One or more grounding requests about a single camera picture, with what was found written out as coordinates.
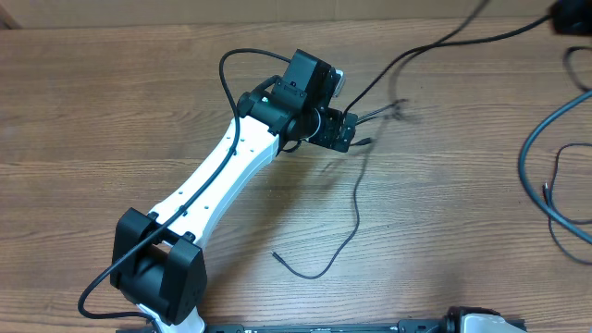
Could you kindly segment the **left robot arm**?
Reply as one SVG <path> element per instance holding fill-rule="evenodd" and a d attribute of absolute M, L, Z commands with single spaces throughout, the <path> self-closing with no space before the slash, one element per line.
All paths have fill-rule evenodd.
<path fill-rule="evenodd" d="M 329 105 L 344 72 L 302 50 L 287 63 L 282 75 L 230 103 L 223 139 L 175 192 L 149 213 L 130 208 L 117 222 L 110 283 L 156 332 L 204 331 L 204 248 L 246 184 L 288 142 L 349 150 L 357 117 Z"/>

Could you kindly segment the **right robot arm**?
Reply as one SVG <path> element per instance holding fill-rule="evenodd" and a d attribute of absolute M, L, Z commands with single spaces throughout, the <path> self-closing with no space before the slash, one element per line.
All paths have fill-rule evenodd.
<path fill-rule="evenodd" d="M 552 29 L 563 35 L 591 35 L 591 0 L 557 0 L 549 7 Z"/>

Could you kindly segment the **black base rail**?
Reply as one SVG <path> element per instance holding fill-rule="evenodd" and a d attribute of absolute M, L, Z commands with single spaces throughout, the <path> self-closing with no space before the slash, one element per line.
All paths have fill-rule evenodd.
<path fill-rule="evenodd" d="M 178 326 L 162 323 L 117 332 L 204 332 L 204 333 L 527 333 L 523 319 L 505 319 L 486 308 L 452 306 L 441 318 L 406 318 L 396 323 L 342 325 L 244 326 L 207 325 L 191 314 Z"/>

